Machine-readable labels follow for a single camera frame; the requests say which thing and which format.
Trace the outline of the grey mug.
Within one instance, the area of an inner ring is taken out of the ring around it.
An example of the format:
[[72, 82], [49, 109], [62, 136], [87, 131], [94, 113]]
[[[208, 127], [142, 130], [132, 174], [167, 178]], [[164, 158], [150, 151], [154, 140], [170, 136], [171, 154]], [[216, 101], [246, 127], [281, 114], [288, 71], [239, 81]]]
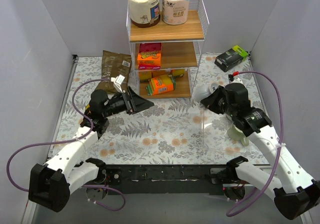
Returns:
[[213, 94], [218, 87], [219, 87], [219, 84], [216, 82], [211, 82], [210, 84], [203, 84], [195, 89], [193, 94], [193, 99], [197, 103], [200, 103], [201, 100]]

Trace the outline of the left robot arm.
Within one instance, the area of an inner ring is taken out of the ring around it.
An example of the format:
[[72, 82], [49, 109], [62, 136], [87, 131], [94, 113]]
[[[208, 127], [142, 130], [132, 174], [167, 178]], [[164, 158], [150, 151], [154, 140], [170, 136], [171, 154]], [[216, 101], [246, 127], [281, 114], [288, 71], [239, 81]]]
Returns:
[[105, 90], [96, 89], [85, 108], [85, 117], [74, 135], [74, 142], [66, 144], [44, 164], [36, 164], [30, 172], [28, 199], [54, 212], [60, 212], [70, 195], [87, 183], [107, 185], [109, 174], [105, 163], [90, 158], [76, 166], [81, 156], [95, 144], [107, 130], [108, 118], [122, 112], [128, 115], [154, 106], [136, 94], [131, 87], [116, 92], [112, 98]]

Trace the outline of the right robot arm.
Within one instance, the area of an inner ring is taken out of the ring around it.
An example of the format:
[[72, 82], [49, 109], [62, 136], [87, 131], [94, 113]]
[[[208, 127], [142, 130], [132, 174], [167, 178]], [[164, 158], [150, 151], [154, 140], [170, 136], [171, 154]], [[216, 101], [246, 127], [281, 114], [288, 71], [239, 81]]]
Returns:
[[320, 203], [320, 182], [293, 157], [266, 113], [251, 105], [242, 83], [204, 85], [196, 89], [194, 99], [209, 111], [226, 115], [275, 168], [268, 174], [240, 156], [227, 163], [226, 176], [230, 182], [244, 180], [263, 191], [289, 220]]

